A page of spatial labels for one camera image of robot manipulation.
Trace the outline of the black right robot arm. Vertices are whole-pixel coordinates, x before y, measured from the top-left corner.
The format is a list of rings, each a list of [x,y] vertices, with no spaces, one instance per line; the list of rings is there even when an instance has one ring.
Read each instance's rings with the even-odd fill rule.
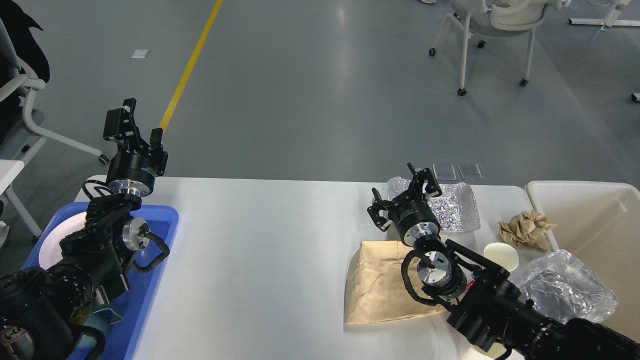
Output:
[[[386,200],[373,188],[367,212],[381,231],[394,225],[409,252],[400,274],[416,302],[443,306],[446,322],[483,351],[501,344],[506,360],[512,352],[526,360],[637,360],[639,344],[599,323],[574,317],[566,323],[543,315],[534,301],[521,301],[510,272],[492,260],[447,239],[428,199],[442,189],[429,168],[407,167],[412,179]]]

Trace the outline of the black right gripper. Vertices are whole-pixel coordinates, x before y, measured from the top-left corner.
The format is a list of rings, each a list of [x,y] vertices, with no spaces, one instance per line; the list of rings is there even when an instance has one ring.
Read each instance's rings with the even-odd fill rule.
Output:
[[[411,162],[407,167],[413,177],[407,187],[406,199],[382,199],[380,192],[373,187],[373,199],[366,212],[382,232],[394,223],[402,243],[410,248],[441,249],[441,224],[428,205],[429,199],[442,196],[441,185],[430,168],[417,169]],[[382,211],[388,211],[389,219],[381,215]]]

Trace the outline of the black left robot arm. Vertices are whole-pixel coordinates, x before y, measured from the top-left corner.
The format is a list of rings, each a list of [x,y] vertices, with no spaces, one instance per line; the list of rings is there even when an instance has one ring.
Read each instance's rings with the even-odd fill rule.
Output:
[[[128,98],[107,112],[103,139],[117,145],[105,181],[92,180],[83,228],[60,242],[61,260],[48,269],[32,266],[1,278],[1,358],[3,360],[66,360],[83,337],[94,340],[87,360],[98,360],[106,337],[85,325],[90,303],[109,304],[130,289],[128,270],[153,271],[170,248],[135,218],[142,198],[153,193],[165,173],[169,155],[163,129],[145,141],[135,124],[137,101]]]

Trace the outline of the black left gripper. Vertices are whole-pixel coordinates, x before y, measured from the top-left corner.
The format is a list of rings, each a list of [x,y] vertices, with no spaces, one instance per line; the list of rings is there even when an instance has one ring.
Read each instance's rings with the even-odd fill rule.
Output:
[[[164,175],[169,153],[163,148],[161,127],[151,130],[150,145],[141,137],[134,119],[136,104],[135,98],[127,98],[106,113],[102,137],[119,148],[110,161],[106,185],[115,194],[146,197],[153,193],[156,178]]]

